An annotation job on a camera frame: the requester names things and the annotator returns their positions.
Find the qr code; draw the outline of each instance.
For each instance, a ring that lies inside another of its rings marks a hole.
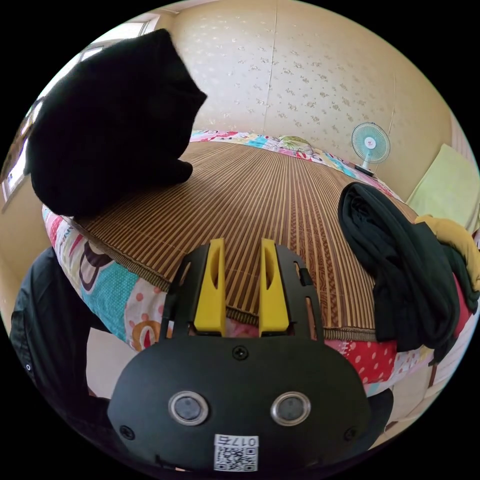
[[[214,469],[221,472],[256,472],[258,438],[218,435],[215,439]]]

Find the fan base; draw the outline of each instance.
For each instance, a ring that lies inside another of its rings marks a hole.
[[[363,168],[362,166],[360,165],[355,165],[355,170],[358,170],[359,172],[362,172],[363,174],[365,175],[368,175],[369,177],[374,177],[375,174],[369,170],[368,168]]]

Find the screw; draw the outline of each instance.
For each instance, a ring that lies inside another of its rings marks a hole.
[[[125,439],[125,440],[134,440],[135,439],[135,434],[134,431],[126,425],[122,425],[119,429],[120,435]]]
[[[354,426],[350,427],[350,428],[343,434],[343,438],[344,438],[347,442],[351,442],[356,436],[357,436],[357,429],[356,429]]]
[[[236,346],[232,351],[233,358],[241,361],[249,356],[249,351],[244,346]]]

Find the electric fan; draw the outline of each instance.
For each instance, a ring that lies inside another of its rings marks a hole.
[[[363,160],[362,165],[355,168],[371,177],[374,173],[369,170],[370,164],[381,164],[390,154],[388,135],[373,122],[361,123],[353,129],[351,146]]]

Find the colorful quilt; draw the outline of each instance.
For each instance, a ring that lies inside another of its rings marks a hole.
[[[234,142],[324,163],[350,177],[367,181],[388,195],[398,198],[379,180],[362,174],[353,169],[351,164],[330,153],[317,151],[307,155],[302,151],[285,149],[279,147],[280,140],[277,138],[253,133],[202,130],[194,131],[191,141]],[[42,208],[42,215],[47,234],[65,275],[91,311],[112,334],[135,351],[140,352],[155,343],[160,334],[166,293],[113,261],[73,228],[65,218],[54,214],[46,206]],[[256,327],[229,318],[226,325],[229,337],[258,337]],[[173,325],[169,325],[170,335],[172,328]],[[388,388],[433,357],[432,352],[425,348],[397,353],[395,342],[326,340],[325,343],[340,352],[354,366],[368,395]]]

